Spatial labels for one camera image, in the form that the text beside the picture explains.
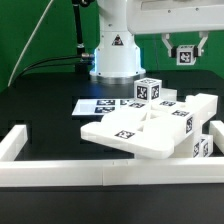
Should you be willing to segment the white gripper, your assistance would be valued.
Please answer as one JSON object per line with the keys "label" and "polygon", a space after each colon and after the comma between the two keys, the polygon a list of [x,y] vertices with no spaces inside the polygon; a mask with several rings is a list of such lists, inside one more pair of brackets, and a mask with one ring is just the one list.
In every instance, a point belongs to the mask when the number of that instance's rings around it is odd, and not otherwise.
{"label": "white gripper", "polygon": [[170,58],[176,47],[169,33],[199,32],[196,57],[201,57],[208,31],[224,30],[224,0],[127,0],[127,27],[133,34],[162,34]]}

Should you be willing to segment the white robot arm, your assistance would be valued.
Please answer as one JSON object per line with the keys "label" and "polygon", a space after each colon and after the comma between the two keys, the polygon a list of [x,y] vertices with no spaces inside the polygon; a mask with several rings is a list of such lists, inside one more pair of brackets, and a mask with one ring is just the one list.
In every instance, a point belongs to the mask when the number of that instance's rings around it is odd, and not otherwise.
{"label": "white robot arm", "polygon": [[90,77],[105,83],[128,83],[143,76],[134,37],[160,34],[168,56],[193,65],[202,55],[208,33],[224,30],[224,0],[97,0],[100,43]]}

